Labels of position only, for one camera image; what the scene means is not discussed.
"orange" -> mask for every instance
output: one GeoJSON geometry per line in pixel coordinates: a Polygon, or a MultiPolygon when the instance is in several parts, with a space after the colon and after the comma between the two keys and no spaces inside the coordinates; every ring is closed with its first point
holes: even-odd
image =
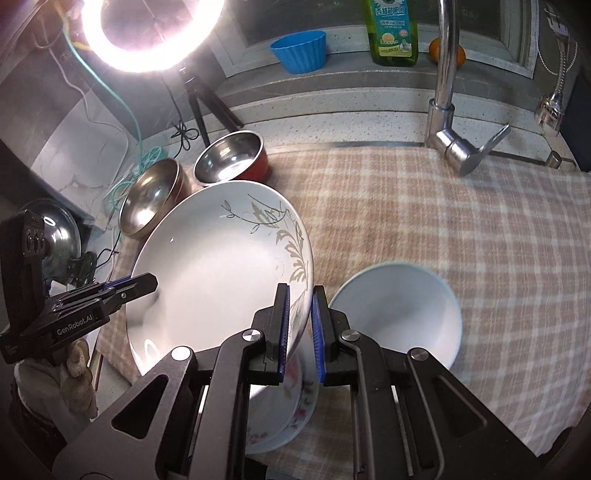
{"type": "MultiPolygon", "coordinates": [[[[437,63],[439,61],[439,37],[435,38],[429,44],[429,57],[431,60],[437,63]]],[[[466,63],[466,51],[462,48],[461,45],[457,46],[457,66],[461,67],[466,63]]]]}

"green bottle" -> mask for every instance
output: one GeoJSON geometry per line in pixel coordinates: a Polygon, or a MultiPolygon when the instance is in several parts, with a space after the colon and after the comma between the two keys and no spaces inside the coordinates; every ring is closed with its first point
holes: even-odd
{"type": "Polygon", "coordinates": [[[418,57],[413,0],[363,0],[369,49],[375,63],[412,67],[418,57]]]}

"white bowl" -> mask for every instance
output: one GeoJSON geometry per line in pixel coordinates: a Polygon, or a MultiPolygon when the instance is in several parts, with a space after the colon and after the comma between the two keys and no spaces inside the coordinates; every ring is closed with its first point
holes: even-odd
{"type": "MultiPolygon", "coordinates": [[[[179,345],[219,346],[273,305],[290,286],[288,358],[308,319],[313,279],[310,240],[292,205],[260,183],[212,185],[177,205],[148,238],[133,276],[158,288],[127,304],[129,344],[145,374],[179,345]]],[[[252,387],[251,397],[261,388],[252,387]]]]}
{"type": "Polygon", "coordinates": [[[462,340],[462,312],[451,288],[426,268],[386,262],[357,273],[330,308],[344,312],[352,329],[383,348],[406,353],[419,346],[446,368],[462,340]]]}

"cable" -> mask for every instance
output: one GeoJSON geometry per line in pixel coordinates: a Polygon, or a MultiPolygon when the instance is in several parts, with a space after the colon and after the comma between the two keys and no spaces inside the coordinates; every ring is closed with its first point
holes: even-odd
{"type": "MultiPolygon", "coordinates": [[[[540,52],[540,43],[537,43],[537,49],[538,49],[538,55],[540,57],[540,60],[542,61],[542,65],[544,66],[544,68],[548,71],[549,74],[554,75],[555,77],[558,76],[558,73],[553,72],[552,70],[550,70],[548,68],[548,66],[546,65],[546,62],[544,61],[544,57],[542,57],[542,54],[540,52]]],[[[575,41],[574,42],[574,56],[573,56],[573,60],[571,60],[570,65],[568,66],[568,68],[566,69],[566,72],[564,72],[564,74],[566,75],[568,72],[570,72],[570,69],[573,68],[574,65],[574,61],[577,59],[577,53],[579,51],[579,44],[575,41]]]]}
{"type": "MultiPolygon", "coordinates": [[[[62,8],[61,3],[59,3],[58,0],[54,1],[53,8],[56,10],[57,14],[60,16],[61,21],[64,24],[64,29],[66,30],[66,34],[67,34],[68,38],[70,38],[70,19],[68,18],[67,14],[64,12],[64,9],[62,8]]],[[[87,45],[86,43],[82,43],[79,41],[73,41],[72,44],[76,48],[79,48],[80,50],[92,51],[92,48],[90,48],[90,46],[87,45]]]]}
{"type": "MultiPolygon", "coordinates": [[[[115,246],[117,245],[117,243],[119,242],[119,237],[121,236],[121,230],[119,230],[118,233],[118,237],[116,241],[113,241],[115,239],[115,229],[113,228],[111,230],[111,245],[113,246],[113,253],[119,254],[119,252],[115,252],[115,246]]],[[[107,277],[107,280],[110,281],[111,277],[113,276],[113,272],[115,271],[115,256],[111,256],[111,271],[109,272],[109,276],[107,277]]]]}
{"type": "MultiPolygon", "coordinates": [[[[117,246],[117,244],[119,243],[119,240],[121,239],[121,231],[119,231],[119,233],[117,234],[117,240],[115,241],[115,243],[113,244],[113,248],[104,248],[100,254],[97,255],[96,259],[98,260],[100,255],[105,252],[110,250],[111,253],[109,254],[109,256],[107,257],[107,260],[105,260],[103,263],[98,264],[95,269],[89,273],[86,277],[84,277],[84,280],[87,278],[90,278],[91,276],[94,277],[96,275],[96,271],[100,268],[100,267],[104,267],[107,263],[109,263],[109,261],[111,260],[111,258],[113,258],[113,254],[115,253],[115,247],[117,246]]],[[[111,273],[109,273],[109,279],[111,277],[111,275],[113,274],[113,269],[114,269],[114,263],[113,263],[113,268],[111,268],[111,273]]]]}
{"type": "Polygon", "coordinates": [[[67,35],[65,27],[62,28],[62,31],[64,32],[64,37],[66,39],[66,43],[68,44],[68,47],[70,48],[70,51],[72,52],[72,55],[75,56],[76,60],[78,60],[82,66],[94,77],[94,79],[99,82],[106,90],[107,92],[109,92],[113,98],[115,98],[115,100],[117,100],[124,108],[125,110],[127,110],[127,112],[129,113],[129,115],[131,116],[131,118],[134,121],[135,124],[135,129],[137,131],[137,135],[138,135],[138,150],[139,150],[139,160],[138,160],[138,168],[136,170],[136,172],[134,172],[132,174],[132,177],[129,180],[126,180],[125,178],[127,176],[124,176],[122,179],[120,179],[120,181],[118,181],[108,192],[107,195],[105,196],[105,198],[109,198],[109,201],[113,207],[114,210],[116,210],[118,208],[118,204],[121,201],[121,199],[125,198],[125,194],[116,196],[116,193],[120,190],[120,189],[125,189],[127,190],[128,187],[131,187],[135,181],[140,177],[140,175],[145,172],[148,168],[150,168],[154,163],[156,163],[156,161],[158,161],[158,158],[160,156],[160,153],[162,152],[162,149],[160,147],[155,147],[152,150],[150,150],[148,153],[146,153],[145,155],[142,155],[142,151],[143,151],[143,143],[142,143],[142,132],[139,128],[139,122],[138,119],[135,117],[134,113],[132,112],[131,108],[129,108],[129,106],[127,105],[127,103],[125,103],[121,97],[119,95],[117,95],[96,73],[93,69],[90,68],[90,66],[82,59],[82,57],[80,56],[80,54],[76,51],[76,49],[74,48],[74,45],[72,44],[72,41],[70,40],[70,37],[67,35]]]}
{"type": "Polygon", "coordinates": [[[121,162],[119,163],[119,167],[117,168],[117,170],[115,171],[115,175],[113,176],[113,182],[114,182],[117,179],[117,177],[119,176],[119,172],[121,170],[121,167],[123,166],[123,163],[125,162],[125,157],[127,156],[127,152],[129,151],[129,138],[128,138],[127,134],[123,131],[123,129],[121,129],[117,125],[111,124],[109,122],[101,122],[101,121],[98,121],[98,120],[93,120],[90,117],[90,110],[89,110],[89,107],[88,107],[88,100],[86,99],[86,94],[84,93],[84,91],[81,88],[79,88],[78,86],[76,86],[72,82],[70,82],[70,80],[66,76],[66,72],[64,71],[64,67],[58,61],[58,59],[56,57],[56,54],[53,52],[53,50],[50,47],[48,48],[48,50],[49,50],[49,53],[50,53],[51,57],[56,62],[57,67],[60,69],[61,76],[63,77],[63,79],[65,80],[65,82],[68,84],[68,86],[70,86],[74,90],[78,91],[82,95],[82,100],[84,101],[84,109],[85,109],[85,112],[86,112],[86,118],[88,119],[88,121],[91,122],[91,123],[93,123],[93,124],[97,124],[97,125],[107,125],[109,127],[113,127],[117,131],[119,131],[121,133],[121,135],[123,135],[123,137],[125,138],[125,151],[124,151],[123,156],[121,158],[121,162]]]}
{"type": "Polygon", "coordinates": [[[175,139],[177,137],[181,138],[181,144],[178,148],[178,152],[174,156],[174,158],[177,158],[178,155],[181,153],[181,151],[191,150],[191,142],[193,140],[197,140],[199,138],[199,131],[196,128],[187,128],[187,125],[183,121],[183,115],[181,113],[181,110],[178,107],[177,102],[174,100],[173,93],[170,91],[170,88],[168,87],[168,84],[164,81],[164,79],[162,77],[160,77],[160,79],[162,80],[162,83],[166,87],[168,95],[170,95],[170,99],[173,101],[174,107],[176,108],[177,113],[178,113],[179,122],[177,124],[173,124],[173,127],[177,131],[175,133],[173,133],[170,137],[171,139],[175,139]]]}
{"type": "MultiPolygon", "coordinates": [[[[45,22],[43,21],[42,17],[41,17],[41,24],[43,25],[43,33],[45,35],[45,40],[47,41],[47,31],[45,30],[45,22]]],[[[53,41],[49,42],[46,45],[39,45],[39,43],[37,42],[37,37],[35,36],[35,34],[32,34],[33,43],[35,44],[35,48],[38,48],[39,50],[48,50],[48,49],[52,48],[52,46],[55,45],[57,40],[60,38],[60,35],[61,35],[61,30],[58,32],[58,34],[56,35],[56,37],[53,41]]]]}
{"type": "Polygon", "coordinates": [[[139,129],[139,123],[138,123],[138,119],[135,117],[134,113],[131,111],[131,108],[129,108],[129,106],[127,105],[127,103],[125,103],[121,97],[119,95],[117,95],[96,73],[93,69],[91,69],[89,67],[89,65],[82,59],[82,57],[80,57],[80,54],[76,51],[76,49],[74,48],[74,45],[72,45],[72,41],[70,40],[70,37],[67,35],[65,27],[62,27],[62,32],[64,32],[64,38],[66,39],[66,43],[68,44],[68,47],[70,47],[70,51],[72,52],[72,55],[75,56],[76,60],[78,60],[82,66],[88,71],[88,73],[90,73],[93,78],[99,82],[104,88],[105,90],[107,90],[107,92],[109,92],[113,98],[115,100],[117,100],[122,106],[123,108],[125,108],[125,110],[127,110],[127,112],[131,115],[131,118],[134,121],[135,124],[135,129],[137,131],[138,134],[138,145],[139,145],[139,156],[141,159],[141,152],[142,152],[142,132],[139,129]]]}

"plaid cloth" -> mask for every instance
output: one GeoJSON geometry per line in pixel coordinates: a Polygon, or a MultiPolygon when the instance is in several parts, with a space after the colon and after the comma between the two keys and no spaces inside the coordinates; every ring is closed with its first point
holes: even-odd
{"type": "MultiPolygon", "coordinates": [[[[425,148],[269,160],[269,184],[302,217],[328,298],[372,264],[425,266],[462,307],[452,373],[536,454],[579,421],[591,399],[591,177],[489,157],[459,179],[425,148]]],[[[120,262],[131,267],[135,249],[120,262]]],[[[98,349],[133,381],[126,343],[118,314],[98,349]]],[[[352,442],[348,391],[322,388],[300,435],[254,458],[305,480],[349,479],[352,442]]]]}

